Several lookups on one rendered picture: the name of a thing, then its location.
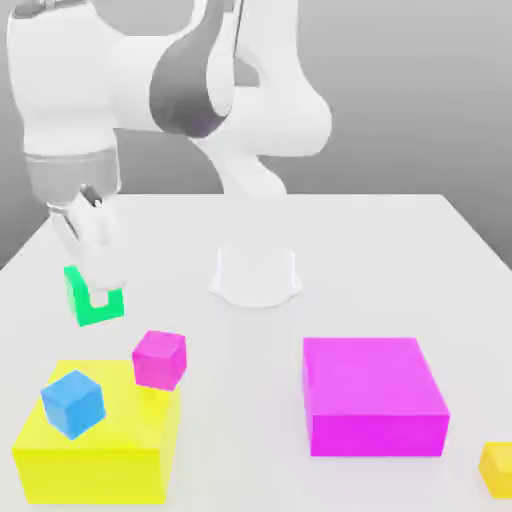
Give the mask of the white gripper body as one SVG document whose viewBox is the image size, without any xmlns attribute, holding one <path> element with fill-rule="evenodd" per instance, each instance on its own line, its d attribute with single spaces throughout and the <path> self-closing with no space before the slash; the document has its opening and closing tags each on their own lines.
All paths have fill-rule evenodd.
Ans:
<svg viewBox="0 0 512 512">
<path fill-rule="evenodd" d="M 124 286 L 121 230 L 110 201 L 92 204 L 85 196 L 76 196 L 65 207 L 51 206 L 50 218 L 89 288 Z"/>
</svg>

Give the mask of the small green cube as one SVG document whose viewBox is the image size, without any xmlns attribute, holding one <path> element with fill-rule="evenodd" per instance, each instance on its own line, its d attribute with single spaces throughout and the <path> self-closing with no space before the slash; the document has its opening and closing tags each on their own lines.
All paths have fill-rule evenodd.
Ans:
<svg viewBox="0 0 512 512">
<path fill-rule="evenodd" d="M 102 306 L 94 306 L 85 280 L 74 265 L 63 269 L 68 304 L 79 326 L 119 318 L 124 315 L 124 298 L 121 288 L 109 290 L 107 302 Z"/>
</svg>

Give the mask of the small magenta cube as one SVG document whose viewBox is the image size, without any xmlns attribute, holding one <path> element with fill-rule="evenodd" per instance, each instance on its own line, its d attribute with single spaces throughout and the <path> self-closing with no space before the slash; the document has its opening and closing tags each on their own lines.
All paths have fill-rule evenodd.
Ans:
<svg viewBox="0 0 512 512">
<path fill-rule="evenodd" d="M 133 350 L 132 361 L 137 385 L 174 391 L 187 368 L 186 338 L 147 331 Z"/>
</svg>

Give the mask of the small blue cube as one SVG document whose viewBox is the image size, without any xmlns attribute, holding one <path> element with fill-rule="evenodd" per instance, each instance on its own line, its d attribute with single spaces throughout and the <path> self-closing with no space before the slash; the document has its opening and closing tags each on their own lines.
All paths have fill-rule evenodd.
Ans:
<svg viewBox="0 0 512 512">
<path fill-rule="evenodd" d="M 70 440 L 106 416 L 101 386 L 78 370 L 43 388 L 41 398 L 48 422 Z"/>
</svg>

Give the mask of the small orange cube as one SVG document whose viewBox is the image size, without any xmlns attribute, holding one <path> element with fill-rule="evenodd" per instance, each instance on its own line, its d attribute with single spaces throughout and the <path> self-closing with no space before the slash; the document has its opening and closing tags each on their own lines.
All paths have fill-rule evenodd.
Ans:
<svg viewBox="0 0 512 512">
<path fill-rule="evenodd" d="M 487 442 L 478 465 L 495 499 L 512 499 L 512 442 Z"/>
</svg>

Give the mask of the large yellow box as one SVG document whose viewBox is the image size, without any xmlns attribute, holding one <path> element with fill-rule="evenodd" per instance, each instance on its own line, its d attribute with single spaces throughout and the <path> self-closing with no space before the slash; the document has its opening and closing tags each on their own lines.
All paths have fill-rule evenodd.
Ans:
<svg viewBox="0 0 512 512">
<path fill-rule="evenodd" d="M 106 416 L 74 440 L 36 402 L 12 453 L 31 504 L 162 504 L 167 498 L 180 392 L 138 386 L 128 360 L 60 360 L 50 379 L 78 370 L 97 382 Z"/>
</svg>

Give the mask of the large magenta box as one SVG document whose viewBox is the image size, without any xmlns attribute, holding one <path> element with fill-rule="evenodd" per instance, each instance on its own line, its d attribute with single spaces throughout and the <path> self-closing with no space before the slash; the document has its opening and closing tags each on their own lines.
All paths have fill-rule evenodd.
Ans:
<svg viewBox="0 0 512 512">
<path fill-rule="evenodd" d="M 316 457 L 439 457 L 450 412 L 414 338 L 306 338 L 302 387 Z"/>
</svg>

